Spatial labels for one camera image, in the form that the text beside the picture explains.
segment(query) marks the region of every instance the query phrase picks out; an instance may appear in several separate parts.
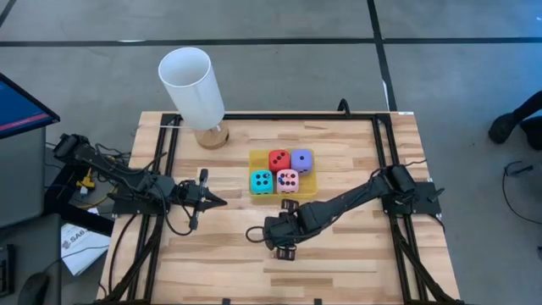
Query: white cup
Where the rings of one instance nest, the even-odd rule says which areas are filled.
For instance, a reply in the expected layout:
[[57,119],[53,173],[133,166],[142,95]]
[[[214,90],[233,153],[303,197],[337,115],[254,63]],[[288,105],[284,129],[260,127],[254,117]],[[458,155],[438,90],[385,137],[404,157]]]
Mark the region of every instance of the white cup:
[[224,117],[211,59],[195,47],[170,52],[160,62],[158,75],[186,125],[195,130],[210,130]]

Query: yellow clamp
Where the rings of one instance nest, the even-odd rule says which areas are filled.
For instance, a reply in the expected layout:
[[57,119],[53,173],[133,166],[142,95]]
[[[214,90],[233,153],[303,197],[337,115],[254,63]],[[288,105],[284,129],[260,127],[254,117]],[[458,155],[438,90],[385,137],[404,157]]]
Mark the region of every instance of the yellow clamp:
[[96,183],[92,181],[92,169],[88,169],[88,173],[81,181],[77,181],[77,187],[86,187],[87,189],[93,189]]

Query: monitor screen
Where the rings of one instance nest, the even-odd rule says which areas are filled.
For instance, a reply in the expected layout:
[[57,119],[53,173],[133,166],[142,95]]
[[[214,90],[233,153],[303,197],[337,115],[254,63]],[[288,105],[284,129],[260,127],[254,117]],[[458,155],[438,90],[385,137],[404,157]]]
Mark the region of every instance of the monitor screen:
[[0,78],[0,139],[58,122],[58,116],[11,80]]

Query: wooden table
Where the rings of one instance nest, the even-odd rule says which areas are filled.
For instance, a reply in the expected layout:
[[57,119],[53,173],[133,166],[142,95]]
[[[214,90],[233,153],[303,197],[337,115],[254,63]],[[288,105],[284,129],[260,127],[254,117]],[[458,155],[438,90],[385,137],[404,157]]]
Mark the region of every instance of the wooden table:
[[[162,114],[141,115],[131,167],[143,167],[152,160]],[[423,160],[414,116],[390,116],[401,163]],[[248,227],[263,225],[266,216],[279,212],[278,201],[259,202],[249,195],[249,150],[311,148],[319,189],[314,199],[325,201],[365,183],[379,167],[371,122],[230,120],[229,125],[228,144],[215,151],[199,147],[191,130],[180,132],[172,176],[177,181],[195,179],[200,169],[209,169],[210,190],[228,201],[228,206],[202,214],[198,230],[190,236],[176,236],[164,226],[152,303],[220,303],[224,297],[234,304],[313,303],[314,298],[322,298],[324,304],[402,303],[390,223],[380,200],[351,210],[332,228],[299,244],[295,262],[276,260],[263,244],[252,244],[244,237]],[[381,133],[385,139],[384,128]],[[390,158],[386,140],[384,146]],[[416,180],[429,178],[426,164],[408,169]],[[124,215],[115,221],[111,249],[128,218]],[[186,231],[188,221],[181,207],[173,206],[169,218],[175,229]],[[458,298],[442,228],[428,216],[412,218],[424,265],[449,295]],[[140,223],[138,216],[120,244],[115,284],[133,262]],[[111,253],[102,275],[105,286]],[[416,298],[413,270],[409,263],[406,266]],[[147,263],[141,270],[138,297],[143,295]]]

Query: die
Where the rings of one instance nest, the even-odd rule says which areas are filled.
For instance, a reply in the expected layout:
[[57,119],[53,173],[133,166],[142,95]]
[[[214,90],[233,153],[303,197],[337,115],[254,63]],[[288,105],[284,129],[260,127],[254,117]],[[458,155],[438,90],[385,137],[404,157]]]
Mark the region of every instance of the die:
[[293,169],[282,169],[277,173],[277,192],[291,194],[299,191],[299,173]]
[[291,168],[299,175],[308,175],[312,171],[312,152],[308,149],[296,149],[291,152]]
[[290,168],[290,153],[286,150],[274,150],[269,152],[269,170],[273,173],[282,169]]
[[251,174],[251,192],[254,195],[273,193],[273,174],[268,170],[256,170]]

